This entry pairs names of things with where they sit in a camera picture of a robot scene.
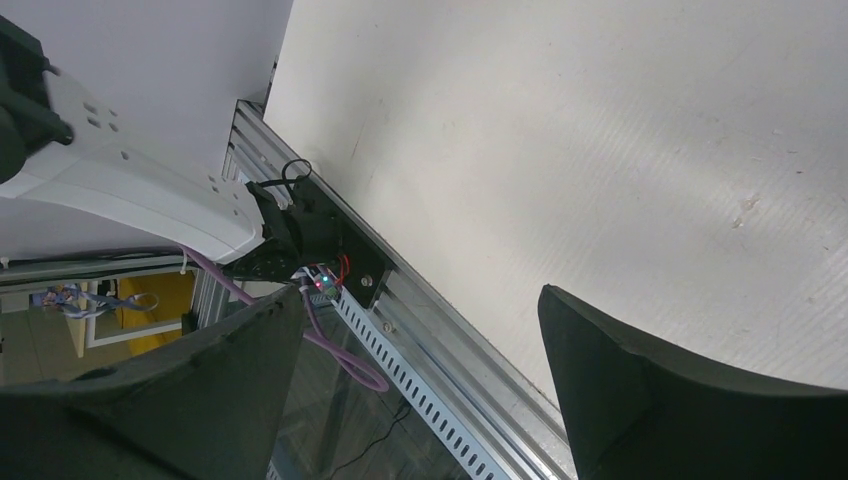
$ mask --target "purple cable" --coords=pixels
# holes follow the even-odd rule
[[[227,278],[227,276],[224,275],[214,262],[203,256],[200,252],[186,247],[185,245],[180,245],[180,248],[182,248],[183,252],[191,257],[191,259],[194,260],[200,268],[206,270],[212,278],[217,280],[227,290],[233,292],[239,300],[247,305],[253,305],[256,302],[255,298],[251,297],[247,292],[236,285],[235,282]],[[301,283],[302,285],[306,285],[306,279],[301,279]],[[314,330],[303,332],[303,338],[328,351],[330,355],[335,357],[336,361],[339,362],[339,365],[341,365],[341,367],[345,369],[345,371],[357,382],[371,390],[387,392],[389,390],[389,384],[382,375],[371,368],[371,366],[365,363],[365,361],[361,358],[342,349],[327,339],[327,336],[324,334],[324,330],[321,328],[321,324],[318,323],[318,318],[315,316],[315,308],[312,305],[312,301],[309,299],[309,293],[305,290],[306,289],[303,289],[300,294],[303,297],[303,304],[306,307],[306,312],[309,315],[309,321],[312,322]]]

